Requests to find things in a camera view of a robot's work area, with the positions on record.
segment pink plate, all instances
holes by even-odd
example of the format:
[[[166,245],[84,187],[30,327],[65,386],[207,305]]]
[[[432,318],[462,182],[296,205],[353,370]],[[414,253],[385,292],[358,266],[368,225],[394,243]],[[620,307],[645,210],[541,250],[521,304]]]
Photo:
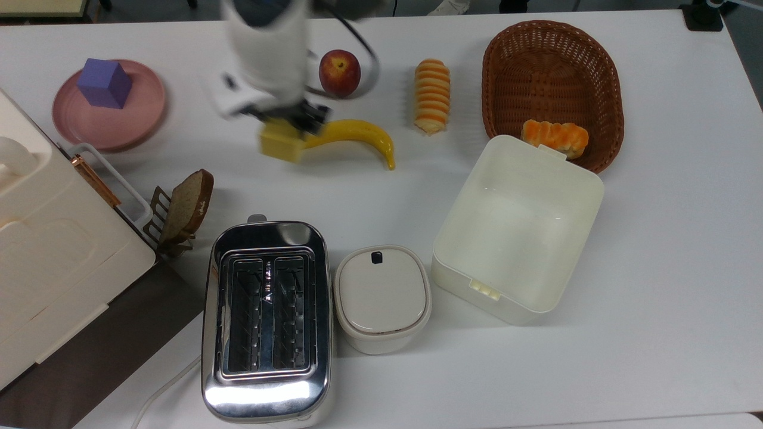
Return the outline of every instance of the pink plate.
[[[166,106],[164,85],[151,69],[130,60],[119,61],[133,87],[124,108],[91,106],[77,88],[82,73],[74,73],[53,100],[53,123],[69,142],[90,143],[115,152],[143,143],[159,127]]]

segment appliance handle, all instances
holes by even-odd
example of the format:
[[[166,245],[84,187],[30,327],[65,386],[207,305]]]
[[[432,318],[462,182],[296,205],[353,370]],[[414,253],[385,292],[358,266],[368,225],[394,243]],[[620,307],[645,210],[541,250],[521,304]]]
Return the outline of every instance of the appliance handle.
[[[140,196],[140,194],[135,190],[135,188],[130,186],[130,183],[127,183],[127,180],[125,180],[124,177],[122,177],[122,175],[119,174],[119,172],[117,172],[117,170],[92,145],[87,143],[77,144],[76,146],[70,147],[66,151],[66,154],[69,155],[69,157],[74,157],[75,155],[79,155],[80,153],[83,153],[83,152],[90,152],[93,156],[95,156],[95,158],[104,167],[106,167],[106,169],[112,175],[114,175],[117,181],[119,181],[119,183],[130,193],[130,195],[132,195],[133,198],[135,198],[138,201],[138,203],[140,203],[140,205],[143,207],[143,214],[141,214],[138,219],[130,218],[130,220],[138,228],[138,230],[143,228],[143,226],[147,224],[148,221],[150,221],[151,218],[153,217],[153,212],[151,211],[151,207],[149,206],[148,202],[142,196]]]

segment purple cube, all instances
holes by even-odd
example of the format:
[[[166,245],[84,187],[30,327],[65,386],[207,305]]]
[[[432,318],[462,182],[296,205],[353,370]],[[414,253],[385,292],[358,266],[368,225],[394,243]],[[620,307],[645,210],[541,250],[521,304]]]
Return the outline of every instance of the purple cube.
[[[117,61],[88,58],[77,87],[91,106],[123,108],[133,82]]]

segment yellow banana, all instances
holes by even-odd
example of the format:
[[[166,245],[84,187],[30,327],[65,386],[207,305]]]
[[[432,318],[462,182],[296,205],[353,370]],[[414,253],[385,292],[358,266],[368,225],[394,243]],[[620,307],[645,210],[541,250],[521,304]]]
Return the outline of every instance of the yellow banana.
[[[378,150],[387,160],[387,167],[394,169],[394,143],[386,131],[359,119],[339,119],[324,125],[317,136],[308,135],[305,149],[334,141],[362,141]]]
[[[334,141],[362,141],[381,152],[387,160],[387,167],[394,169],[394,144],[384,130],[359,119],[341,119],[324,125],[317,136],[303,136],[299,130],[283,119],[273,119],[265,123],[259,132],[259,149],[280,160],[299,162],[302,151]]]

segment toast slice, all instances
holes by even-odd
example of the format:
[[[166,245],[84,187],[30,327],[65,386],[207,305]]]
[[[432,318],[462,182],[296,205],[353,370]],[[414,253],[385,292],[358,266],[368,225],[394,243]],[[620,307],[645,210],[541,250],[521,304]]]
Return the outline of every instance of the toast slice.
[[[157,250],[165,253],[193,237],[209,209],[214,177],[205,169],[188,176],[172,190]]]

